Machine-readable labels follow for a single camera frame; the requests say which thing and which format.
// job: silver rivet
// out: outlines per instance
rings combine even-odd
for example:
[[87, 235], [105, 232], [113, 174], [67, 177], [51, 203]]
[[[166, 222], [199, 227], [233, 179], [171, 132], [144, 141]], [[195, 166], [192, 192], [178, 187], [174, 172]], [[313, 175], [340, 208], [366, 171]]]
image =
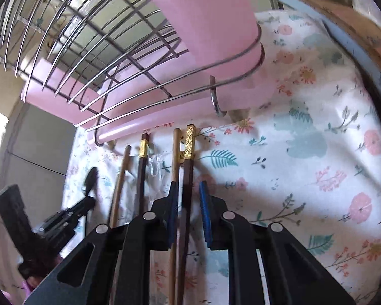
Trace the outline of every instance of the silver rivet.
[[231, 211], [226, 211], [226, 212], [223, 212], [222, 216], [226, 220], [233, 220], [236, 217], [236, 214]]
[[145, 219], [145, 220], [153, 220], [155, 219], [156, 215], [155, 213], [153, 213], [152, 211], [148, 211], [148, 212], [145, 212], [142, 217]]
[[105, 232], [107, 232], [108, 229], [109, 229], [109, 227], [107, 227], [107, 225], [98, 225], [96, 227], [96, 233], [104, 234]]
[[274, 232], [279, 233], [279, 232], [281, 232], [283, 230], [283, 227], [282, 227], [281, 224], [275, 222], [275, 223], [271, 224], [271, 230], [273, 230]]

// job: curved metal wire leg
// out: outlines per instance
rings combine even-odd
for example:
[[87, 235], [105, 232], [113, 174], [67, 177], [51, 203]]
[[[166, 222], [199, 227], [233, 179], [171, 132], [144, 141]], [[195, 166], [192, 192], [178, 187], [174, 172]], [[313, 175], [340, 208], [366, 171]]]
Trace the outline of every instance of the curved metal wire leg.
[[[216, 77], [213, 77], [211, 75], [210, 76], [210, 84], [214, 85], [215, 83], [216, 83]], [[210, 97], [212, 98], [212, 103], [213, 103], [214, 111], [216, 111], [216, 115], [218, 117], [224, 117], [224, 116], [226, 116], [227, 111], [220, 110], [220, 107], [218, 105], [216, 87], [213, 87], [213, 88], [210, 89]]]

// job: metal wire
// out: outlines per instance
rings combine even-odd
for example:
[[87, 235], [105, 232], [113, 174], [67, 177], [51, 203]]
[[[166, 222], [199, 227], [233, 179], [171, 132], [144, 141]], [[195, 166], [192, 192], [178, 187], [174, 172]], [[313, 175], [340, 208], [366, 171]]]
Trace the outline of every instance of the metal wire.
[[[116, 12], [105, 12], [110, 5], [119, 8], [116, 8]], [[139, 26], [140, 36], [136, 33]], [[97, 133], [100, 127], [133, 113], [205, 90], [211, 91], [216, 112], [224, 115], [225, 112], [219, 108], [216, 88], [251, 75], [264, 60], [263, 48], [257, 64], [243, 75], [217, 83], [211, 79], [209, 84], [200, 84], [196, 89], [175, 95], [172, 95], [166, 86], [247, 54], [260, 42], [259, 25], [258, 29], [256, 40], [243, 52], [160, 83], [150, 71], [162, 63], [186, 54], [188, 50], [178, 51], [181, 38], [152, 0], [5, 0], [0, 8], [0, 63], [5, 69], [13, 69], [16, 77], [22, 76], [26, 79], [27, 89], [30, 81], [35, 81], [42, 85], [42, 89], [52, 91], [55, 96], [66, 99], [69, 104], [76, 104], [81, 111], [90, 111], [93, 116], [76, 126], [95, 120], [96, 124], [88, 130], [96, 130]], [[141, 65], [141, 59], [160, 49], [164, 49], [166, 53], [157, 61], [147, 67]], [[39, 80], [33, 75], [41, 58], [51, 62], [44, 80]], [[120, 77], [116, 80], [116, 77], [131, 65], [135, 66], [138, 72], [125, 79], [121, 80]], [[56, 86], [53, 82], [49, 85], [49, 80], [57, 69], [64, 72], [63, 77]], [[154, 87], [105, 108], [108, 95], [141, 75], [146, 76]], [[70, 79], [74, 79], [74, 83], [72, 88], [68, 86], [69, 93], [66, 93], [63, 88]], [[86, 91], [98, 90], [105, 80], [110, 80], [108, 88], [104, 88], [96, 99], [83, 104], [82, 98]], [[153, 90], [161, 90], [167, 98], [114, 118], [106, 115], [112, 109]], [[97, 110], [94, 104], [101, 99], [101, 108]]]

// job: metal wire basket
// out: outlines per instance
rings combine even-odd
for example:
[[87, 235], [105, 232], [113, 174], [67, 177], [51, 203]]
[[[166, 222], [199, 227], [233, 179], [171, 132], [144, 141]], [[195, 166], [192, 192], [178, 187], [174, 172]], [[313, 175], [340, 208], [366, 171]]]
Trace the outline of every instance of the metal wire basket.
[[[216, 113], [224, 115], [217, 101], [216, 88], [239, 81], [256, 71], [264, 60], [263, 48], [256, 65], [237, 77], [219, 82], [210, 77], [209, 83], [201, 83], [196, 89], [181, 93], [171, 93], [166, 87], [174, 81], [247, 54], [260, 44], [259, 25], [258, 28], [258, 37], [243, 52], [160, 82], [150, 71], [188, 53], [188, 50], [178, 50], [181, 38], [152, 0], [5, 0], [0, 7], [0, 64], [5, 70], [12, 69], [16, 77], [25, 79], [27, 87], [31, 81], [38, 82], [42, 89], [49, 89], [54, 96], [76, 104], [81, 111], [91, 112], [91, 117], [75, 125], [95, 121], [87, 130], [97, 133], [101, 127], [133, 113], [206, 90], [210, 91]], [[162, 48], [167, 49], [166, 54], [151, 65], [142, 65], [146, 56]], [[44, 78], [35, 76], [40, 58], [51, 63]], [[128, 79], [116, 80], [131, 65], [138, 72]], [[50, 78], [57, 69], [62, 70], [63, 76], [54, 83]], [[108, 95], [141, 75], [145, 75], [155, 87], [136, 93], [112, 107], [105, 106]], [[66, 93], [62, 87], [70, 79], [74, 83]], [[107, 80], [110, 80], [108, 87], [104, 86]], [[98, 91], [103, 99], [84, 102], [82, 98], [87, 90]], [[110, 117], [108, 114], [116, 106], [153, 90], [162, 91], [165, 98], [121, 115]]]

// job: floral tablecloth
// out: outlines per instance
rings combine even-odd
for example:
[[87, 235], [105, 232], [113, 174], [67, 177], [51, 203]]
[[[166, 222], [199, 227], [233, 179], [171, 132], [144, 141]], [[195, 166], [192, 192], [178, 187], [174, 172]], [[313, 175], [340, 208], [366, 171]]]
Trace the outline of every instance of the floral tablecloth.
[[[381, 278], [381, 125], [354, 63], [312, 19], [296, 12], [257, 14], [266, 60], [261, 81], [275, 82], [268, 104], [251, 108], [246, 119], [207, 116], [198, 128], [186, 268], [186, 304], [228, 303], [226, 251], [206, 248], [198, 185], [250, 222], [281, 222], [360, 304], [374, 296]], [[158, 155], [160, 173], [146, 180], [146, 196], [169, 190], [173, 128], [178, 121], [146, 130]], [[107, 219], [124, 146], [133, 147], [120, 203], [120, 224], [135, 215], [141, 134], [119, 139], [114, 151], [87, 144], [79, 129], [65, 182], [64, 207], [82, 197], [82, 182], [99, 169], [97, 204], [90, 228]], [[82, 225], [64, 249], [82, 239]], [[165, 304], [168, 255], [153, 253], [151, 300]]]

